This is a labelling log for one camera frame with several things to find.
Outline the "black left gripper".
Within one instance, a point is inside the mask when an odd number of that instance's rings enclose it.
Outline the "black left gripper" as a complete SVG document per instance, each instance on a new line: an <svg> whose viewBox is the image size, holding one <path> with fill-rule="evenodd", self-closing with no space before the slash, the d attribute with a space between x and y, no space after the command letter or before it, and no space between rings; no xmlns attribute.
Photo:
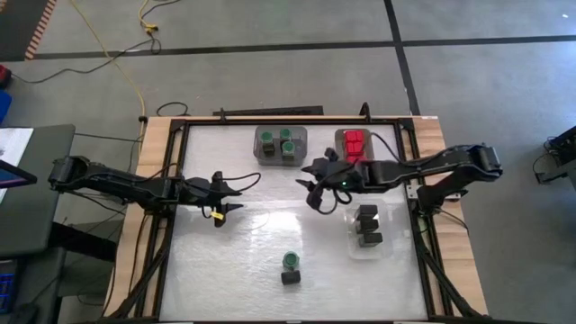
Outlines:
<svg viewBox="0 0 576 324"><path fill-rule="evenodd" d="M229 187L221 171L216 171L211 182L205 178L193 177L186 179L182 187L182 204L192 206L207 206L215 198L215 194L222 197L240 196L241 192ZM243 204L224 203L213 210L213 221L216 228L221 228L227 221L227 214L242 208Z"/></svg>

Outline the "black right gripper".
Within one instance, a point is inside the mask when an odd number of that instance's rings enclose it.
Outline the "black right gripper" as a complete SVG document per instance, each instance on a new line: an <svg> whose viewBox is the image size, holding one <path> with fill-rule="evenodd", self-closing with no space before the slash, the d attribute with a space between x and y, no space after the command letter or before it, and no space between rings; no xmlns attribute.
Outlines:
<svg viewBox="0 0 576 324"><path fill-rule="evenodd" d="M313 176L322 176L319 185L307 180L296 179L299 185L304 186L308 192L316 192L319 189L339 189L344 187L344 182L356 171L360 162L338 160L338 153L333 148L327 148L324 157L314 158L310 166L301 169L302 172Z"/></svg>

